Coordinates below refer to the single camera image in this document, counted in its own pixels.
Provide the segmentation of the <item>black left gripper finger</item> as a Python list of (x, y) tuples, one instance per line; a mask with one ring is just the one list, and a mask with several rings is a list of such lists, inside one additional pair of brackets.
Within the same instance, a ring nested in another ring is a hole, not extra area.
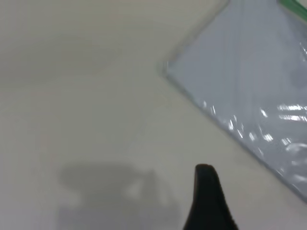
[(215, 168), (208, 164), (195, 167), (191, 209), (185, 230), (237, 230)]

